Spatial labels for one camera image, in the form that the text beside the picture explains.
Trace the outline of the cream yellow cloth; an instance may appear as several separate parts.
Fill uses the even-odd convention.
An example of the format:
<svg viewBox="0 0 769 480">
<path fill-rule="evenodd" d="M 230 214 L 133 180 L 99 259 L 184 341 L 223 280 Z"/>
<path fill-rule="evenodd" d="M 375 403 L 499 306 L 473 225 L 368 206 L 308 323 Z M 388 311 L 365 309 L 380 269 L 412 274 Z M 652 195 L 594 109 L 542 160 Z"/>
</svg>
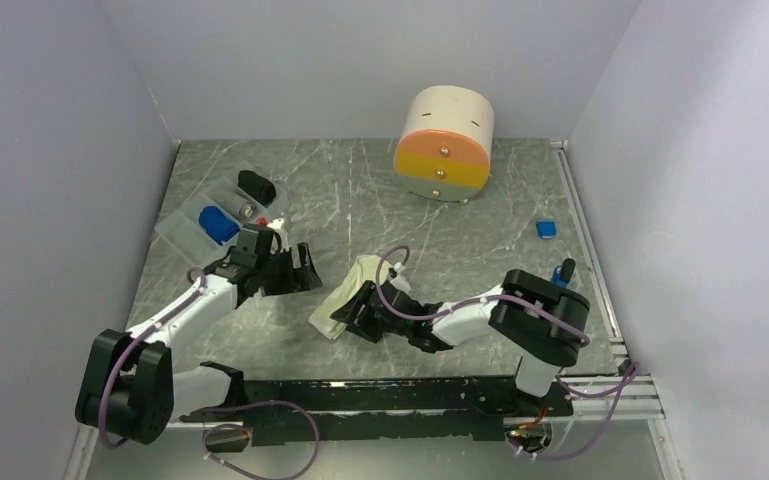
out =
<svg viewBox="0 0 769 480">
<path fill-rule="evenodd" d="M 338 338 L 348 325 L 335 315 L 358 294 L 366 281 L 372 281 L 381 258 L 377 255 L 359 255 L 343 282 L 336 287 L 309 316 L 308 323 L 329 340 Z"/>
</svg>

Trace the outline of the blue underwear white trim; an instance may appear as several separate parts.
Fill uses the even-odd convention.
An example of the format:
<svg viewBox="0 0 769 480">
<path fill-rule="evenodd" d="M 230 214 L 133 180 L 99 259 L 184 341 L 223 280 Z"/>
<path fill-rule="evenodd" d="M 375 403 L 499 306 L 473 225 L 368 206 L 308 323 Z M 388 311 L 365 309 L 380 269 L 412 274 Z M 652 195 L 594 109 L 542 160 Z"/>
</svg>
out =
<svg viewBox="0 0 769 480">
<path fill-rule="evenodd" d="M 239 225 L 215 205 L 206 206 L 200 211 L 198 224 L 218 245 L 228 243 L 240 231 Z"/>
</svg>

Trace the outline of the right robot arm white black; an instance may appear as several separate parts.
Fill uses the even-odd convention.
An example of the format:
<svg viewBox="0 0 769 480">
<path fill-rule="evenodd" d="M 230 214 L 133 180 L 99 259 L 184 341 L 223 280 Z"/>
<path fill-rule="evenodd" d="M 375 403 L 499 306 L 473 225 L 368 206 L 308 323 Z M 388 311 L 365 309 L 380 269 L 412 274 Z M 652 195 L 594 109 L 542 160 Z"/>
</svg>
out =
<svg viewBox="0 0 769 480">
<path fill-rule="evenodd" d="M 589 312 L 584 296 L 518 269 L 491 290 L 456 303 L 421 303 L 391 280 L 381 285 L 366 280 L 326 310 L 328 319 L 367 341 L 395 334 L 425 353 L 502 335 L 521 350 L 509 399 L 524 415 L 543 407 L 555 377 L 576 364 L 589 342 L 584 332 Z"/>
</svg>

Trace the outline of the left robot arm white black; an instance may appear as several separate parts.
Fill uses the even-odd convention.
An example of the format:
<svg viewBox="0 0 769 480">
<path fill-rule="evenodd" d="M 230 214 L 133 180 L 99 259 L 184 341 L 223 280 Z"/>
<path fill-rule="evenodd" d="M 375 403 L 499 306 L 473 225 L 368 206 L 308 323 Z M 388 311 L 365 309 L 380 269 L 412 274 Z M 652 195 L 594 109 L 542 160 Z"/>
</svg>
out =
<svg viewBox="0 0 769 480">
<path fill-rule="evenodd" d="M 150 444 L 176 418 L 199 410 L 238 417 L 246 405 L 242 371 L 208 361 L 177 373 L 174 365 L 213 324 L 258 295 L 322 287 L 305 242 L 292 245 L 280 226 L 244 227 L 235 245 L 187 272 L 189 288 L 126 331 L 106 329 L 93 341 L 75 418 L 98 429 L 109 448 Z"/>
</svg>

